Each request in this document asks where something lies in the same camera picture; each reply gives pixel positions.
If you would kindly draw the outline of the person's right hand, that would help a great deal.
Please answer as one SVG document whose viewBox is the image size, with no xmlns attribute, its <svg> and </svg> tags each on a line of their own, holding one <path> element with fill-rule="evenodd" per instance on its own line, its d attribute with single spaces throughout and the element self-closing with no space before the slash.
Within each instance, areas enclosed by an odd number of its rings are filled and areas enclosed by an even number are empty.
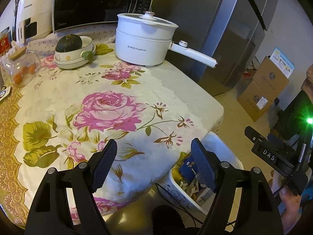
<svg viewBox="0 0 313 235">
<path fill-rule="evenodd" d="M 295 195 L 292 190 L 285 186 L 279 192 L 280 200 L 282 201 L 281 221 L 284 234 L 288 234 L 301 218 L 300 204 L 302 197 Z"/>
</svg>

